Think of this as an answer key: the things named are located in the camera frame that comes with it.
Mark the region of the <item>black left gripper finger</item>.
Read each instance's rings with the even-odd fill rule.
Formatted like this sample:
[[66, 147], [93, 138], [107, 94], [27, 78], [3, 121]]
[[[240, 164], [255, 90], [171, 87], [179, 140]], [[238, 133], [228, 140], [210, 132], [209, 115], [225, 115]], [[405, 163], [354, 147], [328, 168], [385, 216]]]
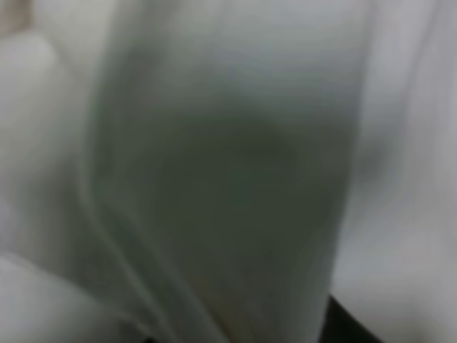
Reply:
[[381, 340], [356, 321], [334, 297], [330, 297], [319, 342], [381, 343]]

